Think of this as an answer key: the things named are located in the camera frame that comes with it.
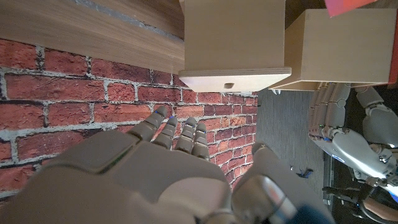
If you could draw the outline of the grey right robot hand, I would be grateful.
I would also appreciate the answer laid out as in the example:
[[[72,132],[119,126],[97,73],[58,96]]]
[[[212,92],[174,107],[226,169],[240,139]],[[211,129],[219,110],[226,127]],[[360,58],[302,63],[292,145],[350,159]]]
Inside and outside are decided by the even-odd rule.
[[[36,173],[2,223],[333,223],[314,191],[263,142],[231,187],[210,162],[206,128],[164,107],[130,131],[97,133]]]

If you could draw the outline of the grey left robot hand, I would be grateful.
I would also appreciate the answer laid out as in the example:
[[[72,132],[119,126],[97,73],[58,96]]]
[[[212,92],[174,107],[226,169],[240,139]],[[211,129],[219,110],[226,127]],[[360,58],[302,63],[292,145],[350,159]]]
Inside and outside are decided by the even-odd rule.
[[[345,127],[349,83],[322,83],[308,112],[308,136],[331,157],[379,186],[397,192],[397,115],[371,86],[356,88],[364,108],[363,133]]]

